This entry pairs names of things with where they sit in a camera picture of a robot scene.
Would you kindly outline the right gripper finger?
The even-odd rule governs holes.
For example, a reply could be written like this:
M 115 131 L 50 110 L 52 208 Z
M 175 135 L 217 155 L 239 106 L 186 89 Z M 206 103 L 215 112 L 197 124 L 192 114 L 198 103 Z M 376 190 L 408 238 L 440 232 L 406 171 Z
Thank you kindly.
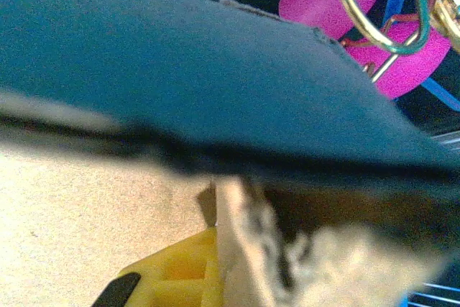
M 130 264 L 91 307 L 220 307 L 216 240 L 211 227 Z

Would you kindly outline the brown cardboard box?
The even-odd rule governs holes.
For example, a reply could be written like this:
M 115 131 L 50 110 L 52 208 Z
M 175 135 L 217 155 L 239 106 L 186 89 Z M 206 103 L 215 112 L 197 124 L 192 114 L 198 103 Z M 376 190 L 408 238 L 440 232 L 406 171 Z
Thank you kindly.
M 220 307 L 460 307 L 460 155 L 320 30 L 0 0 L 0 306 L 91 307 L 211 227 Z

